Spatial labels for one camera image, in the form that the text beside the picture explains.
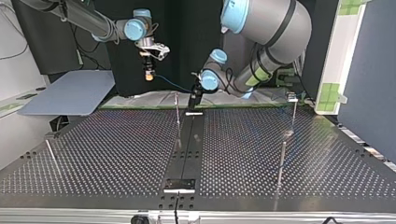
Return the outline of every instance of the blue joint cap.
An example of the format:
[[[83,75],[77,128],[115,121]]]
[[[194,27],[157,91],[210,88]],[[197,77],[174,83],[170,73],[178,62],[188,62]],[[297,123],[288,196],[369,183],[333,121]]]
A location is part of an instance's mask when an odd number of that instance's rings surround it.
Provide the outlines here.
[[[221,24],[235,34],[241,33],[248,17],[249,0],[226,0],[221,13]]]
[[[127,21],[124,27],[126,37],[133,41],[145,37],[147,32],[145,23],[138,19]]]
[[[251,94],[253,94],[253,88],[250,88],[250,90],[248,90],[248,93],[246,93],[241,98],[244,99],[244,100],[247,100],[248,98],[250,98]]]
[[[215,60],[217,63],[227,63],[227,54],[221,49],[214,49],[210,54],[210,58]]]
[[[145,8],[136,9],[136,10],[134,10],[134,17],[149,17],[149,18],[151,18],[151,12]]]
[[[214,91],[219,87],[219,79],[214,72],[205,70],[201,74],[201,85],[207,91]]]

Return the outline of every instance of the perforated metal table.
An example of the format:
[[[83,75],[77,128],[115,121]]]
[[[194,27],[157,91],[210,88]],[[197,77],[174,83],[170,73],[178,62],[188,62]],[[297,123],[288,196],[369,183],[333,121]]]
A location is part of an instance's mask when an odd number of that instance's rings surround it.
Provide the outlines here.
[[[396,213],[396,174],[299,107],[100,110],[0,172],[0,207]],[[281,188],[280,151],[287,143]],[[165,194],[169,179],[195,193]]]

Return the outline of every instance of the metal rod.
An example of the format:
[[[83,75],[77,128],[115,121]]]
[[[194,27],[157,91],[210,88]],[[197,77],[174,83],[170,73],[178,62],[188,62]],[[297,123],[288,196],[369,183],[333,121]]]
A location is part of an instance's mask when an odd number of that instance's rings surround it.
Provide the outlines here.
[[[49,148],[50,156],[52,157],[53,160],[56,160],[55,154],[53,154],[52,146],[50,145],[50,140],[49,139],[46,139],[46,144],[47,144],[47,147]]]
[[[298,104],[298,101],[294,103],[293,120],[292,120],[292,122],[291,122],[291,126],[292,126],[291,128],[292,128],[293,130],[294,130],[294,122],[295,122],[295,120],[296,120],[297,104]]]
[[[285,162],[286,155],[286,142],[282,143],[282,151],[280,152],[280,165],[279,165],[279,174],[277,176],[277,187],[280,188],[282,185],[282,175],[283,175],[283,166]]]
[[[177,114],[177,127],[180,130],[180,113],[178,109],[178,92],[175,93],[175,106],[176,106],[176,114]]]
[[[35,8],[37,10],[44,10],[46,8],[50,8],[54,4],[41,0],[22,0],[22,2],[29,7]],[[99,37],[110,35],[111,28],[108,24],[108,21],[100,13],[91,10],[78,0],[67,0],[66,4],[68,21],[90,32],[93,35]],[[64,15],[59,7],[53,9],[51,13],[55,14],[60,18]]]

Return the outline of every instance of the light gray panel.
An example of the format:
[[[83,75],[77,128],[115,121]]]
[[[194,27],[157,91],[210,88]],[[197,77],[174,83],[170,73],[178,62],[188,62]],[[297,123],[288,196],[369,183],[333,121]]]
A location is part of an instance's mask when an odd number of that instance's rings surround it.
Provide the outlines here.
[[[368,3],[346,84],[339,120],[396,161],[396,1]]]
[[[69,72],[24,106],[19,114],[87,116],[114,85],[111,71]]]

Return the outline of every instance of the cable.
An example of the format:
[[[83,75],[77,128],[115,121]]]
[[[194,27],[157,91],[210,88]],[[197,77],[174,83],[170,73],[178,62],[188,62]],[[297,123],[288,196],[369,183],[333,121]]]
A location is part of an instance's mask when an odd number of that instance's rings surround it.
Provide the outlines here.
[[[303,80],[302,80],[301,77],[300,77],[300,73],[299,73],[299,71],[298,71],[298,68],[297,68],[297,65],[295,64],[295,62],[293,63],[293,66],[294,66],[294,71],[296,72],[296,76],[297,76],[298,79],[300,79],[300,83],[301,83],[301,85],[302,85],[302,87],[303,87],[303,89],[304,89],[306,95],[309,97],[309,100],[312,102],[312,104],[313,104],[313,105],[316,105],[316,104],[315,104],[315,101],[312,99],[312,97],[309,95],[308,91],[307,91],[306,88],[305,88],[305,85],[304,85],[304,83],[303,83]]]
[[[233,69],[232,69],[232,68],[227,68],[226,71],[225,71],[225,76],[226,76],[227,83],[225,83],[225,82],[222,80],[222,78],[221,78],[215,71],[213,71],[213,70],[210,69],[210,68],[205,68],[202,72],[204,72],[205,70],[209,70],[209,71],[213,72],[213,73],[218,77],[218,80],[221,82],[221,84],[224,86],[224,91],[227,92],[228,94],[230,94],[230,93],[228,92],[228,89],[229,89],[230,87],[231,87],[234,91],[239,92],[239,93],[242,93],[242,94],[253,93],[253,92],[254,92],[255,90],[257,90],[262,84],[269,82],[269,81],[272,79],[272,77],[273,77],[272,73],[270,73],[270,72],[268,71],[268,69],[266,69],[265,66],[262,64],[261,50],[262,50],[263,48],[262,48],[262,49],[256,49],[257,46],[258,46],[258,44],[255,43],[255,44],[253,45],[253,48],[251,49],[251,52],[250,52],[250,61],[249,61],[250,72],[251,72],[251,74],[254,76],[254,78],[256,78],[256,80],[258,81],[257,85],[255,85],[254,87],[252,87],[252,90],[251,90],[251,91],[240,91],[240,90],[235,86],[235,79],[233,80],[234,74],[233,74]],[[253,62],[254,62],[255,53],[256,53],[256,61],[257,61],[257,63],[259,64],[259,67],[260,67],[266,74],[268,74],[268,76],[269,76],[266,80],[261,80],[261,79],[259,79],[259,78],[257,77],[257,75],[256,75],[256,72],[254,71]]]
[[[326,218],[326,220],[324,220],[324,222],[322,224],[329,224],[330,221],[333,221],[335,224],[343,224],[342,222],[338,222],[337,220],[335,220],[334,217],[328,217]]]
[[[186,91],[186,92],[188,92],[188,93],[191,93],[191,91],[189,91],[189,90],[187,90],[187,89],[184,89],[183,87],[181,87],[181,86],[177,85],[176,83],[170,81],[170,80],[167,79],[166,77],[163,77],[163,76],[160,76],[160,75],[155,75],[155,77],[160,77],[160,78],[162,78],[163,80],[165,80],[167,83],[171,84],[172,86],[178,87],[179,89],[181,89],[181,90],[183,90],[183,91]]]
[[[28,49],[28,47],[29,47],[29,45],[26,44],[26,46],[25,46],[25,48],[24,48],[24,50],[23,50],[22,52],[17,53],[17,54],[14,54],[14,55],[11,55],[11,56],[7,56],[7,57],[4,57],[4,58],[0,58],[0,60],[6,60],[6,59],[16,58],[16,57],[22,55],[24,52],[26,52],[26,50]]]
[[[86,59],[90,60],[91,62],[93,62],[94,64],[96,64],[96,68],[95,68],[95,69],[110,70],[111,68],[107,69],[107,68],[103,67],[101,64],[99,64],[99,62],[98,62],[96,59],[94,59],[93,57],[91,57],[90,55],[88,55],[88,53],[94,53],[94,52],[98,49],[98,47],[99,47],[99,45],[100,45],[101,43],[98,42],[98,43],[96,44],[95,48],[92,49],[92,50],[85,50],[85,49],[78,43],[78,40],[77,40],[76,33],[77,33],[78,27],[75,26],[75,27],[73,28],[73,25],[72,25],[71,23],[69,23],[69,26],[70,26],[70,29],[72,30],[73,38],[74,38],[74,40],[75,40],[77,49],[78,49],[78,51],[79,51],[81,57],[82,57],[82,58],[86,58]]]
[[[9,5],[7,5],[6,3],[3,3],[3,2],[0,2],[0,6],[3,6],[3,7],[8,8],[8,9],[9,9],[12,13],[14,13],[14,15],[15,15],[15,10],[14,10],[14,8],[12,8],[11,6],[9,6]],[[26,38],[24,37],[23,33],[22,33],[22,32],[18,29],[18,27],[12,22],[12,20],[8,17],[8,15],[7,15],[3,10],[0,9],[0,11],[1,11],[1,14],[2,14],[2,15],[8,20],[8,22],[12,25],[12,27],[14,27],[14,29],[18,32],[18,34],[20,34],[20,35],[26,40]],[[16,58],[16,57],[18,57],[18,56],[21,56],[24,52],[26,52],[26,50],[28,50],[28,48],[29,48],[29,45],[28,45],[28,43],[27,43],[27,41],[26,41],[26,45],[25,45],[23,51],[21,51],[21,52],[19,52],[19,53],[17,53],[17,54],[11,55],[11,56],[7,56],[7,57],[0,58],[0,60],[12,59],[12,58]]]
[[[176,199],[176,204],[175,204],[175,223],[178,224],[178,215],[177,215],[177,204],[178,204],[178,196],[180,195],[180,193],[177,194],[177,199]]]

